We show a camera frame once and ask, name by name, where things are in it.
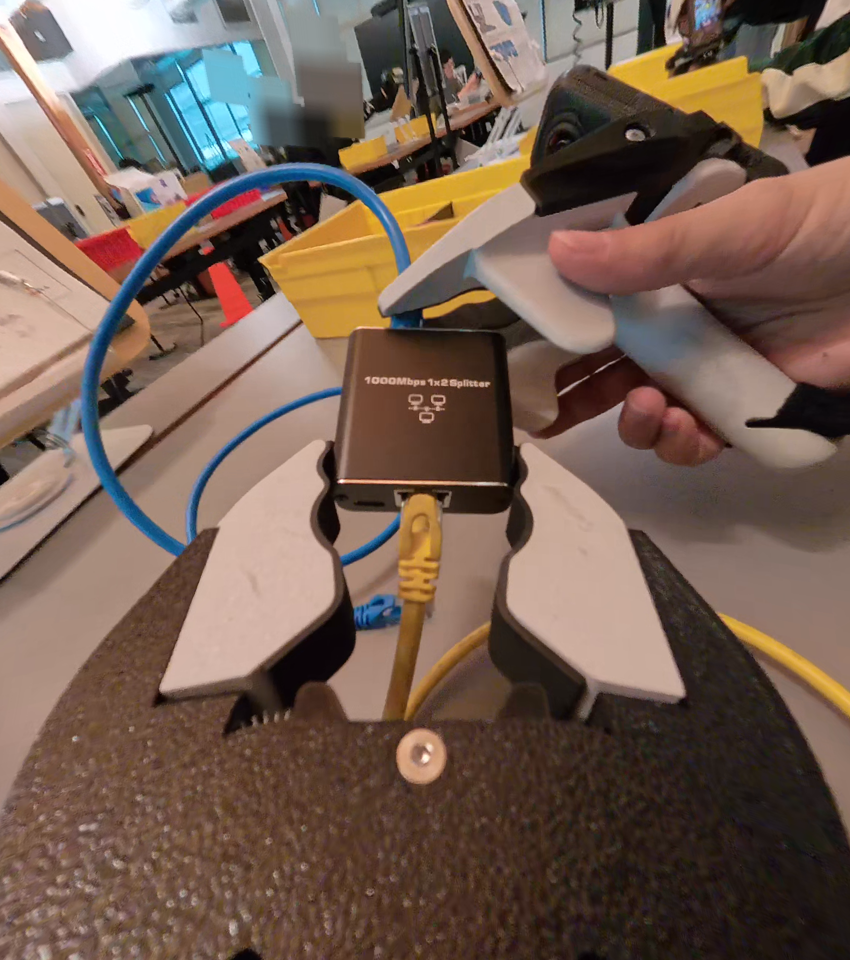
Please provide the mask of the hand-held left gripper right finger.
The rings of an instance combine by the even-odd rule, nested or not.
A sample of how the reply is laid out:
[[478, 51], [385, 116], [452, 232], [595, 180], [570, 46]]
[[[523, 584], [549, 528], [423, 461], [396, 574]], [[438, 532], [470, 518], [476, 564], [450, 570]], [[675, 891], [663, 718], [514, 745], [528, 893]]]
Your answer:
[[527, 442], [490, 618], [493, 665], [535, 685], [552, 718], [587, 718], [602, 694], [686, 697], [625, 524], [587, 484]]

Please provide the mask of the black network splitter box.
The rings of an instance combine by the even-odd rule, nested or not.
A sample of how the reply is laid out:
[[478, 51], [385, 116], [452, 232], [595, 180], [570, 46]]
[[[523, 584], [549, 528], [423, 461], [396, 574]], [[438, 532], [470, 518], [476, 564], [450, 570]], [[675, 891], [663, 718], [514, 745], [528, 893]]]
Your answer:
[[353, 331], [334, 441], [338, 506], [397, 513], [419, 493], [451, 514], [505, 511], [514, 483], [508, 378], [497, 331]]

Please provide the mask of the small yellow plastic bin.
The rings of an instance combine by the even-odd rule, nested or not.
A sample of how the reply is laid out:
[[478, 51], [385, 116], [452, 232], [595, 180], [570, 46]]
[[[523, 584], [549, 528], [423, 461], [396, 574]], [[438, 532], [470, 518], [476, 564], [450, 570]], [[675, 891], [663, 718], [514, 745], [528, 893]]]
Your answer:
[[180, 200], [134, 217], [124, 223], [124, 228], [142, 250], [147, 250], [187, 208], [187, 203]]
[[357, 176], [396, 162], [396, 147], [397, 144], [379, 136], [339, 150], [338, 159], [345, 171]]

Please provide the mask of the person's right hand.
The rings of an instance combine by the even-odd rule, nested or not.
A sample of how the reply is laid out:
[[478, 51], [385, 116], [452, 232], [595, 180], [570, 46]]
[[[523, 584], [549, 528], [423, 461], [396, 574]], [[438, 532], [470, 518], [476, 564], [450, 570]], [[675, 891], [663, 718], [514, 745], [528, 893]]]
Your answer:
[[850, 155], [549, 254], [595, 293], [684, 286], [792, 380], [850, 394]]

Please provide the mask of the red plastic bin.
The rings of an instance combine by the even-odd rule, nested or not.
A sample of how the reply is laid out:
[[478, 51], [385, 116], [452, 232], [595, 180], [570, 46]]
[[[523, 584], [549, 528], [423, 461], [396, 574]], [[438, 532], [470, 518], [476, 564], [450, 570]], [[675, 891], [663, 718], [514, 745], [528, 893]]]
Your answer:
[[[201, 189], [194, 193], [188, 194], [186, 197], [186, 205], [191, 208], [195, 204], [198, 204], [202, 201], [204, 197], [212, 193], [212, 187]], [[247, 191], [235, 198], [228, 199], [225, 203], [219, 204], [214, 210], [203, 215], [204, 218], [212, 218], [213, 220], [222, 219], [239, 209], [243, 209], [247, 206], [259, 203], [263, 198], [263, 194], [260, 190], [251, 190]]]
[[142, 246], [125, 226], [77, 239], [74, 246], [108, 274], [130, 267], [143, 256]]

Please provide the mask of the background document stand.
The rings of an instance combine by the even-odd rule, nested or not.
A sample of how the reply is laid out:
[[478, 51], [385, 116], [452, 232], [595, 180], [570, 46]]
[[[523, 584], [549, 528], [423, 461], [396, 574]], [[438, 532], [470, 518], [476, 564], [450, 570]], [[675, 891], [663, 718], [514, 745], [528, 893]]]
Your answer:
[[548, 68], [514, 1], [447, 1], [475, 66], [501, 106], [546, 90]]

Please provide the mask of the large yellow plastic bin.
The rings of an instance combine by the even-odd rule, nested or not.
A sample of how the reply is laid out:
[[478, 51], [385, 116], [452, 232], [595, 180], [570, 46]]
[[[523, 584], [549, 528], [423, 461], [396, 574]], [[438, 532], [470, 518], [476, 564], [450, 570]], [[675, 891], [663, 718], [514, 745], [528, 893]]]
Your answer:
[[752, 147], [759, 147], [764, 129], [763, 89], [743, 56], [671, 75], [667, 62], [681, 47], [674, 44], [636, 55], [610, 67], [609, 73], [685, 114], [702, 111], [730, 126]]

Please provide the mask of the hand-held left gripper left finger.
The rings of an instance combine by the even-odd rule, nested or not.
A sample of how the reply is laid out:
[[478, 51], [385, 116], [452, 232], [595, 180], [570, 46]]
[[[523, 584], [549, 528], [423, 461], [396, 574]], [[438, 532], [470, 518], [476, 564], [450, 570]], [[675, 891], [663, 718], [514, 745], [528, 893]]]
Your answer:
[[335, 551], [334, 448], [315, 440], [253, 486], [215, 531], [159, 686], [167, 701], [294, 703], [356, 645]]

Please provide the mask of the yellow bin with black divider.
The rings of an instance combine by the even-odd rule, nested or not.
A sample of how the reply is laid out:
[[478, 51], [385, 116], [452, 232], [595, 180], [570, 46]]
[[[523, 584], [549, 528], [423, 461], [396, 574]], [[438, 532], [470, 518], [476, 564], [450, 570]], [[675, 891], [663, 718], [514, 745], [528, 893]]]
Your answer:
[[[381, 199], [415, 260], [479, 205], [516, 184], [528, 165], [529, 156], [520, 154], [391, 190]], [[376, 216], [357, 201], [260, 262], [315, 339], [343, 338], [355, 328], [388, 323], [378, 300], [397, 276], [393, 250]]]

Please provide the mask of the orange traffic cone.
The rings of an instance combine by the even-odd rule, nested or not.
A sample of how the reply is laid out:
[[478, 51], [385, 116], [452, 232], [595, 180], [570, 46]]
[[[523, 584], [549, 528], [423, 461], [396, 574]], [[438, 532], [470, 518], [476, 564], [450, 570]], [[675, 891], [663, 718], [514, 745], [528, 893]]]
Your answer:
[[208, 273], [222, 311], [219, 325], [224, 330], [229, 329], [250, 315], [254, 307], [228, 263], [215, 263]]

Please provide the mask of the grey desk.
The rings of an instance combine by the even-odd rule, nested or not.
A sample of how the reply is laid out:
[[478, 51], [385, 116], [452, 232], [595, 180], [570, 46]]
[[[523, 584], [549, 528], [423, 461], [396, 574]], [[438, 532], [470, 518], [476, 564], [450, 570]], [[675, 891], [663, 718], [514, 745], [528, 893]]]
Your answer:
[[[531, 442], [621, 518], [687, 690], [585, 720], [453, 668], [386, 722], [396, 629], [318, 685], [344, 716], [159, 693], [218, 524], [335, 435], [339, 397], [230, 454], [178, 558], [96, 494], [0, 585], [0, 958], [850, 958], [850, 438], [778, 471]], [[417, 673], [491, 618], [507, 512], [449, 513]]]

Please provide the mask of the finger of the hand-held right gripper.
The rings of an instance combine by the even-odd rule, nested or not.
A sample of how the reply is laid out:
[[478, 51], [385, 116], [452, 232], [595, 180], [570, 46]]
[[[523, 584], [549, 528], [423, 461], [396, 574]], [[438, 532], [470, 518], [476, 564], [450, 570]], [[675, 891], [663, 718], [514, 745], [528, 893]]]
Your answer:
[[550, 343], [522, 343], [507, 352], [512, 420], [515, 429], [537, 434], [559, 414], [555, 380], [570, 354]]
[[605, 295], [566, 282], [551, 262], [551, 234], [611, 225], [634, 192], [548, 216], [515, 184], [466, 215], [400, 272], [380, 295], [381, 314], [439, 306], [484, 289], [556, 347], [575, 355], [611, 346], [615, 323]]

